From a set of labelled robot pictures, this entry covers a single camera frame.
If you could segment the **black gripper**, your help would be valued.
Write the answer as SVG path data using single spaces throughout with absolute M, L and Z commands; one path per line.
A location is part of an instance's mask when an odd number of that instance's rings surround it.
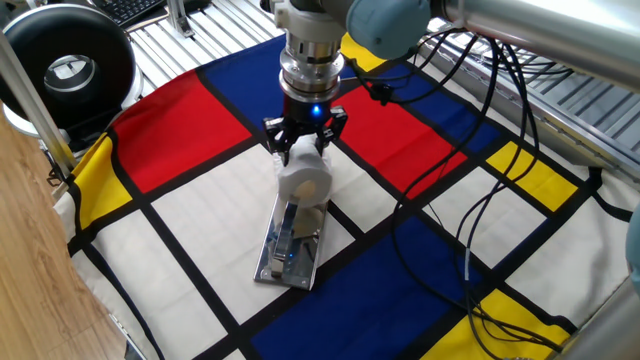
M 282 164 L 287 166 L 290 149 L 304 126 L 319 128 L 316 131 L 315 146 L 318 151 L 323 151 L 341 136 L 348 120 L 343 106 L 330 108 L 331 101 L 303 102 L 286 95 L 283 117 L 264 118 L 262 121 L 269 151 L 279 155 Z

